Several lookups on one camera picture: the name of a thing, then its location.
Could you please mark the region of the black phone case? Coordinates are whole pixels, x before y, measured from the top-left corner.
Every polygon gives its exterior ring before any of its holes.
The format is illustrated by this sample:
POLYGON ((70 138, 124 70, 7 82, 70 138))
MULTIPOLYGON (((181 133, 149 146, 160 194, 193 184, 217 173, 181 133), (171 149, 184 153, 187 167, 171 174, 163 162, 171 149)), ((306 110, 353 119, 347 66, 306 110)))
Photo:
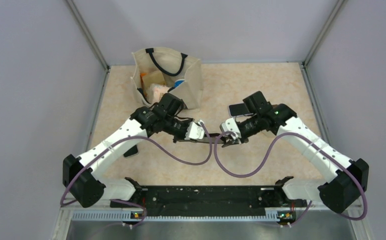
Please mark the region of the black phone case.
POLYGON ((210 133, 209 135, 204 135, 203 138, 199 139, 197 142, 198 143, 205 143, 205 144, 225 144, 226 143, 226 138, 222 136, 217 140, 217 137, 219 136, 218 133, 210 133))

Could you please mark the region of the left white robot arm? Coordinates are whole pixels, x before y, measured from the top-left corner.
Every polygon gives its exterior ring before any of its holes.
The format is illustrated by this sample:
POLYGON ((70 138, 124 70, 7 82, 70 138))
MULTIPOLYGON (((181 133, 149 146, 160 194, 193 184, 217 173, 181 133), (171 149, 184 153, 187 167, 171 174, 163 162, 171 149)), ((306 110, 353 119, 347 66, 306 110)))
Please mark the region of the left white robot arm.
POLYGON ((122 126, 92 149, 79 156, 68 155, 63 160, 62 183, 65 191, 60 205, 72 204, 65 201, 67 194, 71 194, 74 201, 84 208, 93 206, 104 197, 121 199, 130 207, 137 206, 142 194, 132 183, 128 180, 106 181, 103 175, 116 160, 141 141, 151 142, 162 150, 163 147, 150 138, 153 134, 164 132, 173 136, 175 142, 198 143, 209 138, 202 120, 178 118, 178 112, 183 107, 181 99, 165 93, 159 102, 150 107, 137 108, 122 126))

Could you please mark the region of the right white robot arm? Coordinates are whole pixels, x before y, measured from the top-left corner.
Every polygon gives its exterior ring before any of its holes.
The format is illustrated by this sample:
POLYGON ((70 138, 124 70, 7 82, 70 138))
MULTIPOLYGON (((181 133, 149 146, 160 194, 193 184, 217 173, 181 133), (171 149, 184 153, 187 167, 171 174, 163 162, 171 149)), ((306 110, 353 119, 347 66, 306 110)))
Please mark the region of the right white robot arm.
POLYGON ((365 192, 368 188, 369 165, 359 158, 353 160, 330 146, 315 134, 286 104, 272 105, 261 91, 243 99, 251 116, 244 121, 233 117, 220 125, 221 134, 216 142, 224 147, 247 143, 262 131, 275 135, 274 140, 260 165, 248 174, 235 174, 236 178, 255 175, 264 166, 270 152, 278 140, 285 140, 295 147, 322 175, 321 180, 291 178, 274 192, 274 200, 280 206, 288 206, 293 200, 301 199, 323 203, 337 214, 342 214, 358 198, 363 209, 359 217, 363 219, 368 211, 365 192))

